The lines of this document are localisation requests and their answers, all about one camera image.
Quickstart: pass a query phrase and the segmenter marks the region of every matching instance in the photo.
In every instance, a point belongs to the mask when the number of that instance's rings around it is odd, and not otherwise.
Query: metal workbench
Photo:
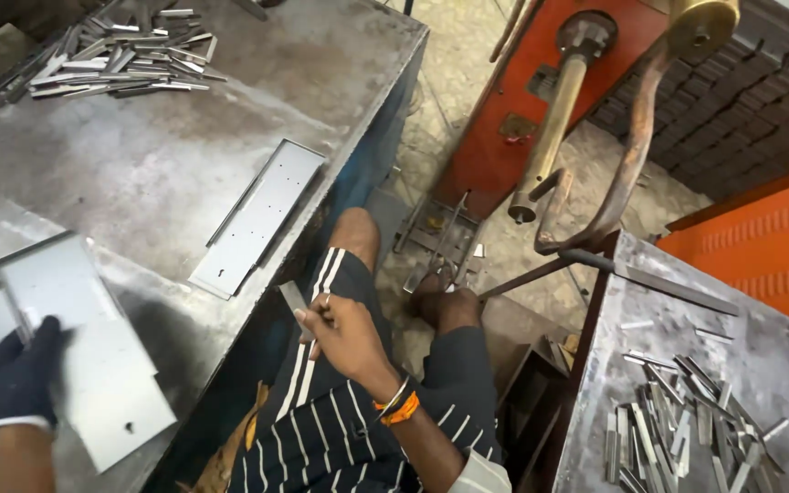
[[[301,234],[328,210],[360,205],[385,176],[428,29],[372,0],[289,0],[266,23],[228,0],[179,6],[217,36],[212,66],[228,83],[0,103],[0,257],[63,229],[91,238],[181,423]],[[189,285],[206,242],[283,138],[328,159],[266,260],[230,301]],[[176,431],[97,476],[62,426],[59,490],[139,490]]]
[[[671,359],[693,356],[712,378],[732,383],[732,396],[764,428],[789,418],[789,318],[628,233],[608,238],[606,256],[737,304],[738,318],[681,302],[629,283],[600,275],[589,307],[571,385],[576,398],[566,403],[553,432],[542,467],[545,483],[558,493],[621,491],[604,481],[605,430],[608,412],[636,402],[636,386],[646,383],[642,367],[626,362],[630,349]],[[619,324],[654,320],[651,329],[621,330]],[[703,340],[693,326],[725,331],[731,346]],[[693,421],[690,472],[682,491],[717,491],[708,446],[700,446]],[[783,491],[789,493],[789,426],[768,444],[783,467]]]

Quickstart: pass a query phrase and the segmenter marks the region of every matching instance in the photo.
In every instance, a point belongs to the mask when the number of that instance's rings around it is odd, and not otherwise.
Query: hand
[[[57,425],[48,387],[60,366],[60,320],[45,317],[24,348],[16,331],[0,342],[0,425]]]
[[[370,312],[362,303],[322,293],[308,310],[295,310],[297,321],[316,336],[310,359],[323,352],[338,372],[364,387],[378,403],[400,388],[400,375],[389,363]]]

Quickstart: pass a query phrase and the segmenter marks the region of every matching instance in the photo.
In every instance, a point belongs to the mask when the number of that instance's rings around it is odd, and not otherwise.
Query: pile of metal strips
[[[227,81],[208,70],[216,45],[193,9],[150,12],[142,4],[125,25],[85,17],[29,67],[7,100],[27,92],[39,99],[208,90],[206,81]]]
[[[665,361],[630,351],[623,357],[644,366],[648,383],[636,389],[637,403],[608,413],[607,482],[631,493],[678,493],[679,479],[690,472],[690,443],[698,440],[711,448],[711,464],[699,467],[700,472],[714,471],[716,487],[710,491],[781,491],[777,474],[784,471],[766,443],[789,419],[762,431],[732,396],[730,383],[712,380],[689,356]]]

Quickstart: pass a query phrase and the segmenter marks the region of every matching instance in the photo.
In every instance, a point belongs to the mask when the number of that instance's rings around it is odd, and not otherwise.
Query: silver bangle
[[[392,400],[390,400],[389,403],[386,404],[386,407],[382,408],[382,411],[379,413],[379,415],[376,417],[376,420],[374,420],[374,421],[380,420],[382,418],[382,416],[385,415],[385,413],[389,410],[389,408],[392,406],[392,404],[396,403],[397,400],[400,399],[400,395],[403,394],[403,389],[405,389],[407,387],[407,382],[409,382],[409,381],[410,381],[410,376],[407,375],[407,378],[403,379],[403,383],[400,385],[400,388],[397,390],[397,393],[394,394],[394,397],[392,398]]]

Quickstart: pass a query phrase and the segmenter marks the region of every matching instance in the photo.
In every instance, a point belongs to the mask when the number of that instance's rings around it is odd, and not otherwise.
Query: black glove
[[[16,331],[0,342],[0,426],[57,426],[48,387],[60,366],[62,340],[60,320],[45,317],[28,349]]]

